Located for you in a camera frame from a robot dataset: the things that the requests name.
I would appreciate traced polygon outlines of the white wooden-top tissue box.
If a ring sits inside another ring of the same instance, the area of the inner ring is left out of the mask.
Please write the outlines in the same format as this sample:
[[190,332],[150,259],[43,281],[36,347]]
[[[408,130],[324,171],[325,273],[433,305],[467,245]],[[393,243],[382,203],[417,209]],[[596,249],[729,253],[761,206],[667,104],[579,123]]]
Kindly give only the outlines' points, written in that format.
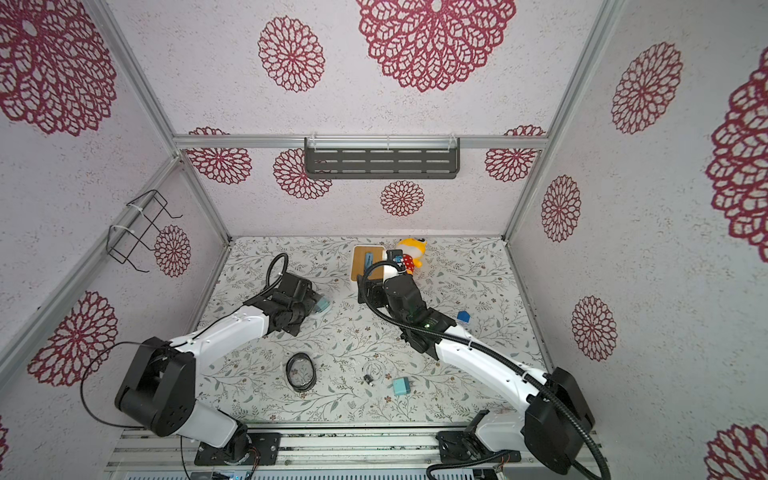
[[376,262],[384,260],[386,249],[381,245],[356,245],[352,250],[350,265],[350,281],[356,283],[359,276]]

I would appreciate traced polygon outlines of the teal charger cube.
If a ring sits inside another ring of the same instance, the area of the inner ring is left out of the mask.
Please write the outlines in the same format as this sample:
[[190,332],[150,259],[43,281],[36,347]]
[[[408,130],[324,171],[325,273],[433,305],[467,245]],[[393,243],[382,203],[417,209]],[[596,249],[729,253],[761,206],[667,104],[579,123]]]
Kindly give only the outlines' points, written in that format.
[[411,392],[410,381],[407,377],[399,377],[394,379],[392,388],[395,396],[404,396]]
[[327,309],[329,309],[329,308],[330,308],[330,305],[331,305],[331,302],[330,302],[330,301],[329,301],[327,298],[323,297],[323,298],[321,298],[321,299],[320,299],[320,300],[319,300],[319,301],[316,303],[316,305],[315,305],[315,311],[316,311],[317,313],[322,313],[322,312],[326,311]]

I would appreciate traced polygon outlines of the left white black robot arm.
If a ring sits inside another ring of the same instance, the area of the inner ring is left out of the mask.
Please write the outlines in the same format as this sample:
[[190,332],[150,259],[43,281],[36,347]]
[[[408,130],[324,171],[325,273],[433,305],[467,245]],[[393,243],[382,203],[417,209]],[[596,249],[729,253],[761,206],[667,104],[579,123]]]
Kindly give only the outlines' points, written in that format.
[[268,273],[260,292],[210,325],[139,343],[114,405],[131,428],[196,441],[214,464],[255,463],[260,453],[246,424],[199,400],[197,369],[273,332],[297,336],[307,317],[328,306],[310,280],[287,270]]

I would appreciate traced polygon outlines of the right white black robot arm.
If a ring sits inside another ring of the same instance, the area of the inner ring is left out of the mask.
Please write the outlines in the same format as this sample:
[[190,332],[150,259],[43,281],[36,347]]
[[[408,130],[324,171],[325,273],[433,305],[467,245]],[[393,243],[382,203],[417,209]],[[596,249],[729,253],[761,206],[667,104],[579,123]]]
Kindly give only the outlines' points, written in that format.
[[595,417],[568,371],[534,368],[477,340],[453,318],[429,307],[412,275],[393,260],[367,267],[357,287],[359,302],[399,328],[412,349],[470,374],[514,410],[512,419],[482,410],[464,431],[439,433],[443,460],[428,467],[428,478],[438,470],[517,460],[524,452],[559,475],[576,470],[587,479],[611,478],[591,435]]

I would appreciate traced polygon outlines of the yellow plush toy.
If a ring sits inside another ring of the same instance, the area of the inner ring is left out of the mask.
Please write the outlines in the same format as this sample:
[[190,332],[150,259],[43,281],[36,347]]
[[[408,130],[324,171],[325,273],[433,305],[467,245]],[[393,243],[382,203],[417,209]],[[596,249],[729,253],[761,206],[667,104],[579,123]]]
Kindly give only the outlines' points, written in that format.
[[413,274],[418,268],[422,267],[426,246],[427,242],[425,239],[417,238],[406,238],[397,244],[396,249],[402,251],[403,263],[409,274]]

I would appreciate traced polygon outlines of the grey wall shelf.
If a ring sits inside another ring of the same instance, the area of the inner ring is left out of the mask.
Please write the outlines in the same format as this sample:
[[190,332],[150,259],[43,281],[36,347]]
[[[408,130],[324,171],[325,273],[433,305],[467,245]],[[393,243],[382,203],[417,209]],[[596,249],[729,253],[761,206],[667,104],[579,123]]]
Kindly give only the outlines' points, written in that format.
[[313,180],[452,180],[460,171],[460,140],[304,140],[304,168]]

